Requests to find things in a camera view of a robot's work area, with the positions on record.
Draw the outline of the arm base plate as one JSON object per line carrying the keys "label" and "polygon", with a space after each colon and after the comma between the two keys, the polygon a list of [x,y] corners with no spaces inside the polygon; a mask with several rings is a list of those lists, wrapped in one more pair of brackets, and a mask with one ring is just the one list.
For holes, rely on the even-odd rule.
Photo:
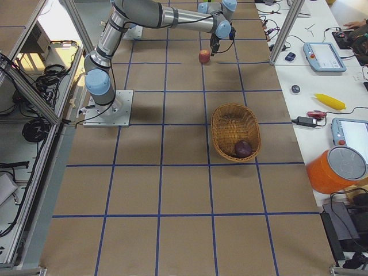
{"label": "arm base plate", "polygon": [[92,96],[89,99],[89,105],[92,108],[87,109],[84,127],[129,127],[133,101],[133,90],[117,90],[115,101],[112,106],[99,106],[94,103]]}
{"label": "arm base plate", "polygon": [[134,25],[133,27],[129,27],[129,29],[125,32],[122,39],[123,40],[140,40],[143,35],[143,27]]}

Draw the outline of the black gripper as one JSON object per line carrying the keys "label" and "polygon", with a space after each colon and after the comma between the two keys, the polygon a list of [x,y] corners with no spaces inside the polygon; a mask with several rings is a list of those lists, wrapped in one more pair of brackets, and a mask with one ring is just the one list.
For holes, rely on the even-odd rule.
{"label": "black gripper", "polygon": [[214,56],[219,52],[219,47],[220,38],[218,38],[215,33],[212,33],[210,37],[211,56]]}

